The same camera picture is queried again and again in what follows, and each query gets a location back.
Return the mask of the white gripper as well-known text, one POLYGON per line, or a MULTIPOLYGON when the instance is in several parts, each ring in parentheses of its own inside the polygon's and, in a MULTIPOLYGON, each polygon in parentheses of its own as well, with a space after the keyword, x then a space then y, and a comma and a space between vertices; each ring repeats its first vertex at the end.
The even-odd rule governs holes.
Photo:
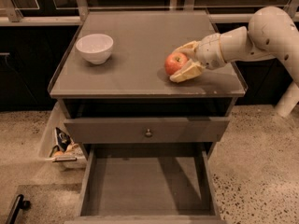
POLYGON ((226 65, 221 54, 221 35, 208 35, 200 42, 192 41, 175 49, 175 52, 185 54, 189 59, 177 72, 170 76, 175 83, 184 82, 202 75, 204 69, 215 70, 226 65))

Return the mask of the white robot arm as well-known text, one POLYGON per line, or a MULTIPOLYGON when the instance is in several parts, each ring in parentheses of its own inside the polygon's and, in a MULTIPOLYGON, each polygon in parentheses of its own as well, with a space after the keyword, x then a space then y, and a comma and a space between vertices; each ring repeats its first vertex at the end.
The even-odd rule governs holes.
POLYGON ((170 80, 180 83, 235 61, 261 61, 275 57, 284 65, 292 84, 284 92, 275 110, 286 117, 299 103, 299 31, 292 18, 278 7, 264 7, 255 12, 247 27, 223 34, 213 34, 176 49, 188 61, 170 80))

